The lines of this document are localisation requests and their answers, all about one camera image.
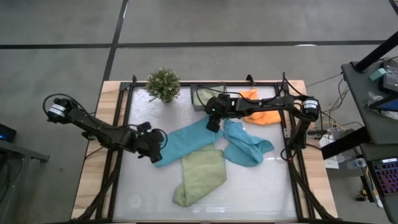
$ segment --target table leg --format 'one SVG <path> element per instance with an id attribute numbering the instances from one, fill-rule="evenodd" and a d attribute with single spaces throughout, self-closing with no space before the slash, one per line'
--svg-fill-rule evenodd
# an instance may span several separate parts
<path id="1" fill-rule="evenodd" d="M 371 142 L 368 131 L 365 127 L 359 128 L 347 136 L 330 143 L 321 148 L 323 159 L 329 159 L 332 156 L 338 155 L 341 152 L 352 149 L 362 143 Z"/>

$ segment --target potted plant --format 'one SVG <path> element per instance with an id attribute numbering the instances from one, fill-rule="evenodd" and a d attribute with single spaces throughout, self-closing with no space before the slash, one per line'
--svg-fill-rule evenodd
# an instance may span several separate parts
<path id="1" fill-rule="evenodd" d="M 171 68 L 163 67 L 148 75 L 145 88 L 153 96 L 150 102 L 159 98 L 164 103 L 170 103 L 180 94 L 180 77 Z"/>

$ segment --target light blue cloth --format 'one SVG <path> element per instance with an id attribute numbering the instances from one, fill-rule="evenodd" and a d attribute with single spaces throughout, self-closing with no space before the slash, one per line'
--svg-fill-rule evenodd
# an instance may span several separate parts
<path id="1" fill-rule="evenodd" d="M 243 130 L 242 123 L 230 119 L 224 120 L 224 136 L 230 141 L 225 148 L 224 158 L 245 167 L 262 163 L 262 155 L 274 149 L 271 142 L 249 135 Z"/>
<path id="2" fill-rule="evenodd" d="M 217 133 L 207 130 L 206 125 L 209 117 L 178 129 L 168 134 L 168 141 L 164 149 L 160 151 L 163 159 L 155 163 L 156 167 L 169 165 L 177 159 L 188 155 L 189 153 L 216 142 L 223 137 L 224 132 L 219 130 Z"/>

